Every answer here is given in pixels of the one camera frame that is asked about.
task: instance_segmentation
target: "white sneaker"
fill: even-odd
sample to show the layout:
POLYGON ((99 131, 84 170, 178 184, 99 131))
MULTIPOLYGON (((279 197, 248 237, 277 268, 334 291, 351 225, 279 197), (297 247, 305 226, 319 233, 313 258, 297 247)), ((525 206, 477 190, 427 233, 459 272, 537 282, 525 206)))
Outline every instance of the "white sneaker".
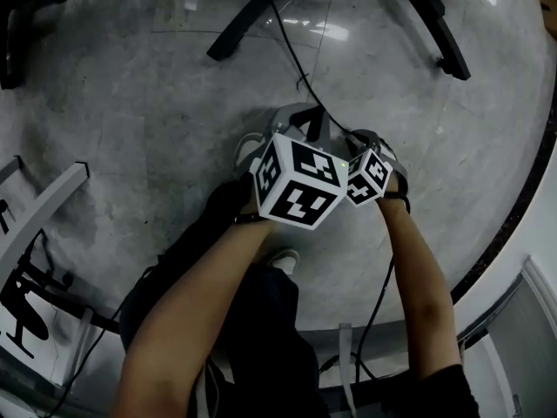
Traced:
POLYGON ((239 179, 244 173, 250 171, 255 158, 261 158, 265 138, 261 133, 248 133, 240 139, 234 152, 234 177, 239 179))
POLYGON ((281 249, 267 261, 266 265, 282 269, 286 275, 292 275, 299 265, 299 253, 291 248, 281 249))

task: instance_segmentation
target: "forearm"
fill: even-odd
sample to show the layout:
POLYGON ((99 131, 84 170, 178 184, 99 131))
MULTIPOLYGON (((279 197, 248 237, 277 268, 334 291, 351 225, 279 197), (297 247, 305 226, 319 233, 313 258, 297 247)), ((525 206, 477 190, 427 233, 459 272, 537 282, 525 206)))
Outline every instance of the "forearm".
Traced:
POLYGON ((411 366, 419 378, 460 363, 445 277, 401 200, 379 202, 393 247, 411 366))
POLYGON ((126 356, 123 378, 148 373, 153 387, 164 386, 187 404, 238 286, 271 229, 270 221, 228 229, 145 318, 126 356))
POLYGON ((400 296, 410 316, 415 308, 436 305, 453 313, 453 303, 440 267, 401 200, 382 200, 400 296))

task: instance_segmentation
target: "white cube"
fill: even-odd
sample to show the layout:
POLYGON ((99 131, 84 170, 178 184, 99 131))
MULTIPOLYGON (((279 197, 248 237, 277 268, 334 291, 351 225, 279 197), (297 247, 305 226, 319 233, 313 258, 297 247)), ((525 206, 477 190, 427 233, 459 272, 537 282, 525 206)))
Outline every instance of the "white cube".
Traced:
POLYGON ((275 133, 253 177, 261 217, 313 230, 345 197, 348 163, 275 133))
POLYGON ((385 194, 393 167, 368 149, 350 161, 346 197, 356 207, 385 194))

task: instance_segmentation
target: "marble floor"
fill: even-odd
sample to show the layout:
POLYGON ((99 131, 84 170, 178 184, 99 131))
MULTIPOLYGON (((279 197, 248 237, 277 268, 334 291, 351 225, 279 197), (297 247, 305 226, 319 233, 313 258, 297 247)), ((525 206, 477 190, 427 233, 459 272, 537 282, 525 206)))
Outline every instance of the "marble floor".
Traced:
MULTIPOLYGON (((74 161, 90 180, 46 229, 75 290, 115 307, 231 176, 231 156, 269 112, 308 100, 269 13, 236 53, 205 55, 249 0, 69 0, 37 13, 27 82, 0 93, 0 187, 17 215, 74 161)), ((314 90, 350 128, 383 136, 410 172, 413 217, 454 287, 507 216, 534 160, 554 87, 538 0, 443 0, 472 77, 439 51, 407 0, 282 0, 314 90)), ((281 228, 302 264, 301 329, 366 322, 390 258, 376 206, 348 203, 313 233, 281 228)), ((378 322, 399 320, 394 283, 378 322)))

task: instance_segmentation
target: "black cable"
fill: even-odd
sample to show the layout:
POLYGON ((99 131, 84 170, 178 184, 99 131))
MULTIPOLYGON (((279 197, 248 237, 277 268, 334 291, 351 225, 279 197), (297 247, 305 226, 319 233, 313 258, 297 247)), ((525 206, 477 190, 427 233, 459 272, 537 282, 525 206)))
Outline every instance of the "black cable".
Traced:
MULTIPOLYGON (((149 275, 149 273, 152 271, 152 269, 153 269, 153 267, 148 267, 147 269, 145 269, 143 275, 136 282, 136 285, 139 283, 140 280, 144 279, 147 275, 149 275)), ((122 300, 122 303, 120 303, 119 307, 114 312, 114 314, 112 315, 110 320, 116 319, 116 316, 118 316, 118 314, 120 313, 120 310, 122 309, 122 306, 124 305, 124 302, 125 302, 125 299, 122 300)), ((70 381, 68 382, 68 385, 65 387, 64 394, 62 395, 62 398, 60 398, 60 401, 58 402, 58 404, 47 415, 44 415, 43 418, 52 418, 52 416, 54 416, 54 414, 58 410, 60 410, 60 408, 63 406, 64 402, 66 401, 66 398, 68 397, 68 394, 70 394, 71 386, 73 386, 73 383, 75 382, 75 380, 77 379, 79 374, 81 374, 81 372, 83 371, 83 369, 85 367, 85 362, 87 362, 87 359, 89 359, 89 356, 91 355, 91 353, 93 352, 93 350, 95 349, 97 344, 100 342, 100 340, 103 339, 103 336, 104 336, 105 332, 106 332, 106 328, 103 329, 101 334, 97 337, 97 339, 93 342, 93 345, 91 345, 91 347, 89 348, 89 350, 85 354, 85 356, 84 356, 83 360, 81 361, 81 364, 79 365, 79 368, 77 369, 76 373, 71 377, 70 381)))
POLYGON ((294 59, 294 63, 298 67, 298 72, 301 76, 301 80, 304 81, 304 84, 307 87, 307 90, 310 92, 313 99, 315 99, 315 102, 317 102, 321 107, 323 107, 323 109, 329 114, 329 119, 331 119, 331 122, 333 122, 344 133, 352 135, 352 132, 350 130, 348 130, 342 124, 337 122, 337 120, 331 116, 331 113, 329 113, 329 111, 325 108, 323 103, 319 100, 318 96, 315 94, 315 91, 313 91, 313 88, 310 85, 310 83, 309 83, 309 81, 307 80, 307 77, 306 77, 308 75, 305 73, 304 69, 302 68, 301 63, 298 60, 298 56, 296 56, 296 53, 294 52, 294 49, 292 48, 292 44, 290 43, 290 39, 286 35, 285 26, 282 24, 282 20, 280 19, 279 10, 277 9, 277 6, 275 5, 275 1, 274 0, 269 0, 269 3, 271 4, 272 9, 273 9, 273 11, 275 13, 275 16, 277 18, 278 26, 280 27, 280 31, 282 32, 283 38, 285 39, 286 46, 288 47, 288 50, 290 51, 290 54, 292 55, 292 59, 294 59))
MULTIPOLYGON (((372 327, 373 321, 375 320, 375 316, 377 316, 379 307, 381 306, 381 303, 383 302, 383 298, 385 297, 386 288, 389 285, 389 280, 391 279, 393 268, 394 268, 394 261, 393 261, 393 257, 391 257, 391 263, 389 263, 389 270, 386 273, 385 281, 383 282, 381 293, 379 294, 379 298, 377 299, 375 308, 373 309, 372 317, 367 322, 366 329, 364 330, 364 333, 362 334, 362 337, 359 340, 358 352, 356 353, 356 361, 362 360, 362 348, 364 347, 364 341, 366 340, 367 333, 369 332, 369 329, 372 327)), ((356 364, 356 384, 358 383, 359 383, 359 364, 356 364)))
MULTIPOLYGON (((354 359, 356 359, 356 361, 359 360, 357 354, 355 354, 354 352, 351 352, 350 354, 354 357, 354 359)), ((326 372, 329 368, 331 368, 334 364, 336 364, 338 360, 339 360, 338 354, 336 356, 333 356, 332 358, 329 358, 321 365, 319 369, 319 374, 326 372)), ((373 375, 372 371, 369 368, 367 368, 366 364, 363 361, 359 361, 359 364, 364 369, 364 371, 367 373, 367 375, 370 377, 371 380, 374 381, 377 380, 377 378, 373 375)))
POLYGON ((298 79, 298 81, 296 82, 296 90, 298 90, 298 93, 299 93, 299 84, 300 84, 300 82, 302 82, 302 80, 304 80, 304 78, 300 78, 300 79, 298 79))
MULTIPOLYGON (((294 49, 292 48, 292 44, 290 43, 290 39, 288 38, 288 36, 286 34, 285 26, 283 25, 282 20, 280 19, 279 10, 277 9, 277 6, 275 5, 274 0, 269 0, 269 3, 271 4, 272 10, 275 13, 275 17, 277 18, 278 26, 280 28, 280 31, 282 32, 282 36, 285 40, 286 46, 288 47, 288 50, 290 51, 290 54, 292 55, 292 59, 294 60, 294 63, 298 67, 298 71, 299 71, 299 74, 300 74, 300 80, 304 81, 304 84, 307 87, 307 90, 310 92, 313 99, 315 99, 315 102, 317 102, 317 104, 319 104, 325 111, 327 111, 327 113, 329 113, 329 111, 325 108, 323 103, 320 101, 318 96, 315 94, 315 91, 313 91, 312 86, 310 85, 309 81, 307 80, 308 75, 304 72, 304 69, 302 68, 301 63, 299 62, 298 57, 296 56, 296 53, 294 52, 294 49)), ((337 122, 337 120, 331 116, 331 113, 329 113, 329 118, 344 133, 352 135, 356 139, 361 140, 358 135, 355 135, 354 133, 352 133, 352 131, 348 130, 346 127, 344 127, 339 122, 337 122)), ((379 138, 379 140, 392 153, 394 153, 393 149, 386 143, 386 141, 383 138, 379 138)), ((392 194, 392 198, 403 199, 404 202, 405 202, 405 205, 406 205, 406 210, 408 211, 408 213, 410 213, 410 202, 408 201, 408 198, 406 196, 400 196, 400 194, 397 193, 397 194, 392 194)), ((373 324, 373 321, 375 320, 375 316, 377 316, 377 312, 379 311, 379 307, 381 306, 381 303, 383 302, 383 298, 385 297, 386 287, 389 284, 389 280, 391 279, 391 274, 393 272, 393 268, 394 268, 394 263, 393 263, 393 259, 391 259, 391 263, 389 264, 389 270, 387 271, 385 281, 383 283, 383 288, 381 289, 381 293, 379 295, 377 303, 375 304, 375 308, 373 309, 372 317, 367 322, 366 329, 364 330, 364 333, 362 334, 362 337, 359 340, 358 352, 356 353, 356 383, 359 382, 359 368, 360 367, 364 368, 364 370, 367 372, 367 374, 370 376, 371 379, 376 379, 375 376, 373 376, 373 374, 371 373, 371 371, 369 371, 367 369, 367 367, 364 365, 364 362, 361 360, 361 354, 362 354, 362 348, 364 346, 364 341, 366 339, 367 333, 369 332, 369 330, 370 330, 370 328, 373 324)))
MULTIPOLYGON (((400 195, 400 194, 392 194, 392 195, 396 195, 396 196, 393 196, 393 198, 402 199, 404 201, 406 211, 408 213, 410 213, 410 201, 408 200, 408 197, 406 195, 400 195)), ((381 293, 379 294, 379 298, 377 299, 377 303, 375 304, 375 308, 373 309, 372 317, 367 322, 366 329, 364 330, 364 333, 362 334, 362 337, 359 340, 358 352, 357 352, 357 355, 356 355, 356 361, 357 362, 362 361, 362 349, 364 347, 364 342, 366 341, 366 336, 369 333, 369 330, 372 327, 373 322, 375 321, 375 316, 377 316, 377 313, 379 311, 379 307, 381 306, 381 303, 383 302, 383 298, 385 297, 386 288, 389 285, 389 280, 391 279, 391 274, 393 273, 393 269, 394 269, 394 257, 391 257, 391 262, 389 263, 389 270, 386 273, 385 281, 383 282, 383 287, 381 288, 381 293)), ((359 383, 359 364, 356 363, 356 384, 358 384, 358 383, 359 383)))

